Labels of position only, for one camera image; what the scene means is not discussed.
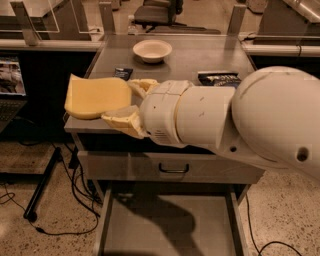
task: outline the monitor screen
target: monitor screen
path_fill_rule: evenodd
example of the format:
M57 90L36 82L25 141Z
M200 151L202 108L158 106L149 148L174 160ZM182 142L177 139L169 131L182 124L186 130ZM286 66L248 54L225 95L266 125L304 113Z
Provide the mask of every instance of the monitor screen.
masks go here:
M0 95L26 95L17 56L0 56Z

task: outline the small bowl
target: small bowl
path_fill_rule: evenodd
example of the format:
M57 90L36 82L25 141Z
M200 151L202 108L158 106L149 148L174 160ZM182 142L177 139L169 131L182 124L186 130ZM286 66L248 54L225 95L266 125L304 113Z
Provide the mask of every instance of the small bowl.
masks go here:
M146 63L158 63L172 52L172 47L161 40L144 40L134 45L133 52Z

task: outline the black cable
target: black cable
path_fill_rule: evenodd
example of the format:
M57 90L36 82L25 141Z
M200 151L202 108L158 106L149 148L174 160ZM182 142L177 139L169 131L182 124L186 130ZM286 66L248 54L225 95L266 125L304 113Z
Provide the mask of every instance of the black cable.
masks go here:
M25 211L25 208L24 208L22 205L20 205L17 201L15 201L15 200L13 199L13 197L15 196L15 193L13 193L13 192L8 192L6 184L0 184L0 185L4 186L4 189L5 189L5 192L6 192L6 194L3 195L3 196L1 196L0 198L2 198L2 197L4 197L4 196L8 196L9 199L8 199L6 202L8 202L8 201L11 200L11 201L14 202L17 206L19 206L23 211ZM92 210L94 211L93 202L94 202L94 201L92 201L91 208L92 208ZM41 227L38 227L38 226L33 225L33 223L30 222L30 221L29 221L29 224L30 224L32 227L34 227L39 233L42 233L42 234L45 234L45 235L50 235L50 236L84 235L84 234L88 234L88 233L94 231L94 230L97 228L98 223L99 223L99 219L98 219L98 216L97 216L96 214L94 214L94 215L95 215L95 218L96 218L96 224L94 225L93 228L91 228L91 229L89 229L89 230L86 230L86 231L83 231L83 232L50 233L50 232L45 231L45 230L44 230L43 228L41 228Z
M265 245L261 248L261 250L259 251L258 256L262 256L262 254L261 254L262 251L263 251L264 249L266 249L266 248L267 248L269 245L271 245L271 244L281 244L281 245L287 246L287 247L289 247L291 250L295 251L299 256L302 256L302 254L301 254L298 250L296 250L294 247L292 247L291 245L288 245L288 244L286 244L286 243L280 242L280 241L272 241L272 242L269 242L269 243L265 244Z
M253 231L252 231L252 225L251 225L251 217L250 217L250 203L249 203L248 195L246 195L246 200L247 200L247 214L248 214L248 224L249 224L250 237L251 237L252 243L254 245L254 248L256 249L256 251L259 254L260 250L258 249L256 241L254 240L254 237L253 237Z
M63 159L63 156L62 156L62 155L60 155L60 156L61 156L61 160L62 160L64 169L65 169L65 171L66 171L66 173L67 173L67 176L69 177L69 179L70 179L70 181L71 181L71 184L72 184L72 193L73 193L74 197L76 198L76 200L78 201L79 204L81 204L83 207L85 207L87 210L89 210L90 212L92 212L92 213L94 214L95 219L96 219L96 224L95 224L95 226L94 226L93 228L91 228L91 229L89 229L89 230L86 230L86 231L83 231L83 232L60 232L60 233L50 233L50 232L47 232L47 231L45 231L43 228L33 225L33 223L31 223L30 221L29 221L29 224L30 224L31 226L33 226L39 233L42 233L42 234L45 234L45 235L50 235L50 236L83 235L83 234L88 234L88 233L94 231L94 230L96 229L96 227L98 226L98 223L99 223L98 217L100 217L100 215L99 215L98 213L96 213L95 210L94 210L94 202L95 202L96 199L95 199L94 197L92 197L91 195L86 195L85 193L83 193L83 192L75 185L74 181L75 181L76 169L74 170L73 176L71 177L70 174L69 174L69 172L68 172L68 168L67 168L67 166L66 166L66 163L65 163L65 161L64 161L64 159ZM6 187L6 183L2 183L2 184L0 184L0 185L4 186L5 192L6 192L5 195L0 196L0 199L4 198L4 197L6 197L6 196L8 197L8 200L6 200L5 202L1 202L0 204L5 204L5 203L7 203L8 201L11 200L11 201L14 202L17 206L19 206L23 211L25 211L25 208L24 208L23 206L21 206L18 202L16 202L16 201L13 199L14 196L15 196L15 193L13 193L13 192L8 192L7 187ZM84 196L86 196L87 199L90 199L90 200L91 200L91 208L88 207L87 205L85 205L85 204L76 196L76 194L75 194L75 188L77 189L77 191L78 191L79 193L82 193Z
M8 199L6 202L4 202L4 203L7 203L7 202L9 202L9 201L11 200L11 201L14 202L17 206L19 206L23 211L25 211L26 209L25 209L21 204L19 204L16 200L13 199L13 198L16 196L16 194L13 193L13 192L8 192L6 183L1 184L1 186L3 186L4 189L5 189L5 191L6 191L6 194L4 194L2 197L4 197L4 196L9 197L9 199Z
M297 250L295 249L293 246L289 245L289 244L286 244L284 242L280 242L280 241L271 241L267 244L265 244L264 246L262 246L262 248L259 250L258 249L258 246L254 240L254 237L253 237L253 231L252 231L252 226L251 226L251 217L250 217L250 203L249 203L249 198L248 198L248 195L246 195L246 200L247 200L247 214L248 214L248 224L249 224L249 231L250 231L250 236L251 236L251 240L252 240L252 243L256 249L256 251L258 252L258 256L262 256L262 252L270 245L272 244L281 244L281 245L284 245L288 248L290 248L291 250L295 251L297 253L297 255L299 256L302 256L302 254Z
M256 36L256 32L252 32L252 33L249 33L245 38L243 38L240 42L244 42L244 41L252 41L254 39L256 39L257 36Z

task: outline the table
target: table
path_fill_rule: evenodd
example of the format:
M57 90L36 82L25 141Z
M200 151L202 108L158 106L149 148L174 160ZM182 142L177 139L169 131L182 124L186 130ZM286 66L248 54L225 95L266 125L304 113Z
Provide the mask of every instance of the table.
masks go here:
M161 64L143 63L132 47L145 39L169 42L172 54ZM232 70L240 78L253 71L235 37L210 35L110 36L89 78L113 76L116 67L133 68L133 79L195 85L198 71ZM94 255L248 255L238 203L263 170L196 147L137 140L101 119L69 117L65 130L86 177L104 197Z

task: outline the drawer bottom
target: drawer bottom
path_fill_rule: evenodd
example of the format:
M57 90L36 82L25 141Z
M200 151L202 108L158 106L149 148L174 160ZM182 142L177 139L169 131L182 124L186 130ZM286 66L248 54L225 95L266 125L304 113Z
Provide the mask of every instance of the drawer bottom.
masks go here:
M163 195L138 186L109 202L98 255L237 255L224 196Z

